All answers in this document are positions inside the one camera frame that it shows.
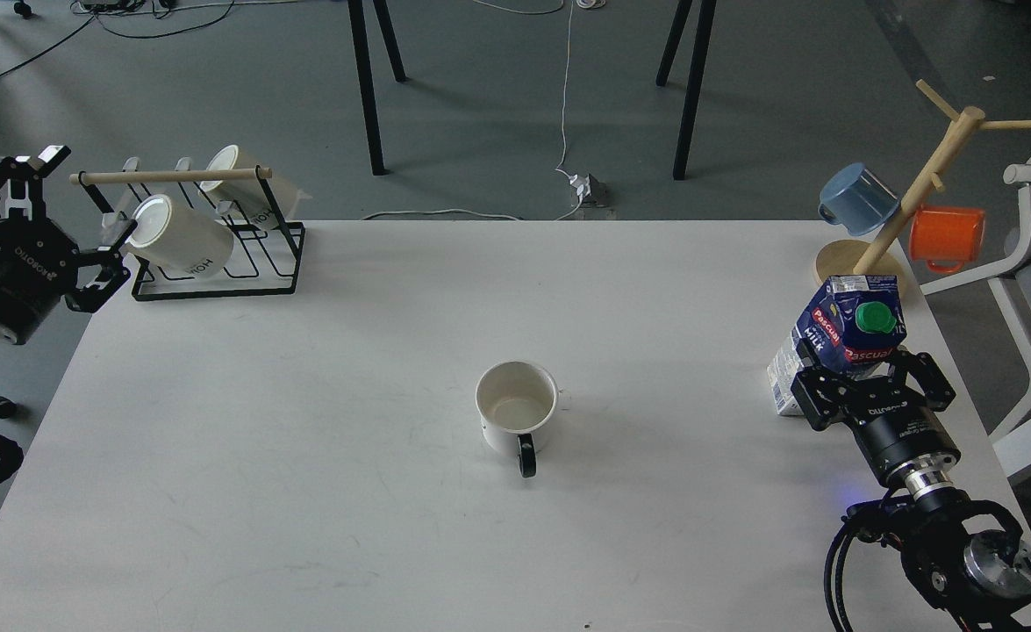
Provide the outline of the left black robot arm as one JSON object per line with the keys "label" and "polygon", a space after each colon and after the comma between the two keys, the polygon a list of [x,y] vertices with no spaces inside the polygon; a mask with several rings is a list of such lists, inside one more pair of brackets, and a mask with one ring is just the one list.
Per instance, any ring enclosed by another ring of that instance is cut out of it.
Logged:
{"label": "left black robot arm", "polygon": [[82,250],[48,217],[43,180],[69,155],[51,145],[0,156],[0,341],[7,344],[26,344],[58,304],[99,311],[130,279],[123,248],[134,220],[112,221],[98,247]]}

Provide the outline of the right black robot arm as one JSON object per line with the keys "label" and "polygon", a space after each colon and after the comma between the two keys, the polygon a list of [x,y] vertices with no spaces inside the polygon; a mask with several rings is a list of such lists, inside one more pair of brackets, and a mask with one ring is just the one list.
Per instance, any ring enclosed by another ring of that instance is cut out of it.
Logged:
{"label": "right black robot arm", "polygon": [[1016,613],[1031,607],[1031,544],[1007,508],[970,499],[951,481],[960,459],[937,413],[954,391],[933,357],[893,350],[887,375],[855,380],[825,367],[808,340],[791,390],[816,431],[843,424],[882,499],[849,507],[829,544],[823,592],[836,631],[849,631],[843,575],[853,542],[895,548],[924,601],[962,631],[1024,631]]}

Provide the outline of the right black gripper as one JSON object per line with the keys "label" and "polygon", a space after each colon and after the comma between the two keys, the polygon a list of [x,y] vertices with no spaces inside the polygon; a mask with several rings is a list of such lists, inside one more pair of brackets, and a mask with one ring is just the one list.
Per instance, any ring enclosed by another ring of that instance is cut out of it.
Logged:
{"label": "right black gripper", "polygon": [[[809,427],[847,425],[878,484],[904,487],[910,470],[959,463],[961,450],[932,412],[947,411],[956,392],[931,355],[893,350],[885,359],[888,376],[853,380],[825,368],[811,341],[797,341],[795,350],[801,369],[791,393]],[[920,393],[907,387],[909,377]]]}

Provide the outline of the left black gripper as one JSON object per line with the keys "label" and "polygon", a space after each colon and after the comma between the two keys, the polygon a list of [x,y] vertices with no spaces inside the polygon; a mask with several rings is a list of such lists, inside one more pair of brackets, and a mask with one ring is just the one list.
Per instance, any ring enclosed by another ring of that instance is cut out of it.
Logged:
{"label": "left black gripper", "polygon": [[[78,251],[47,219],[43,180],[71,155],[49,145],[35,156],[0,156],[0,341],[23,345],[63,301],[95,313],[130,279],[121,245]],[[75,287],[77,269],[97,267]]]}

